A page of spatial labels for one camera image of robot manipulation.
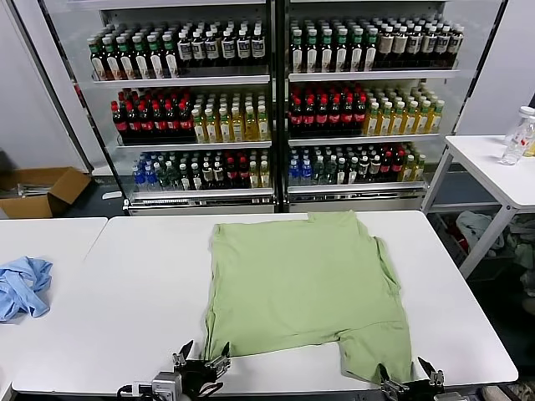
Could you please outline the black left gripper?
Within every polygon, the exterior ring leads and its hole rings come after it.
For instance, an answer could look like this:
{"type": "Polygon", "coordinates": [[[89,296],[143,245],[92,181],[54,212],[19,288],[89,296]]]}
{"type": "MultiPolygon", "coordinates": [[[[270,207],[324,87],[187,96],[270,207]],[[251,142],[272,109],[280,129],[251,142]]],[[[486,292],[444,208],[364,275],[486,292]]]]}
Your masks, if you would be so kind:
{"type": "Polygon", "coordinates": [[[174,372],[180,374],[181,393],[185,396],[211,396],[223,387],[219,378],[230,368],[230,343],[211,361],[187,361],[194,345],[191,340],[173,353],[174,372]]]}

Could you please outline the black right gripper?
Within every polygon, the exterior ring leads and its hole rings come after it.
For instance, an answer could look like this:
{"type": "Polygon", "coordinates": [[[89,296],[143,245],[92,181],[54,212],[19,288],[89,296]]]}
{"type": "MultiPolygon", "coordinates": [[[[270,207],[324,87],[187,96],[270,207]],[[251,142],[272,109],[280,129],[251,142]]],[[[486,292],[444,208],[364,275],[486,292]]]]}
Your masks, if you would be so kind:
{"type": "Polygon", "coordinates": [[[380,375],[380,388],[382,393],[390,393],[393,400],[418,401],[434,400],[439,394],[444,394],[444,373],[442,370],[435,370],[431,363],[418,357],[420,366],[429,379],[422,379],[408,383],[397,383],[392,380],[386,367],[378,364],[380,375]]]}

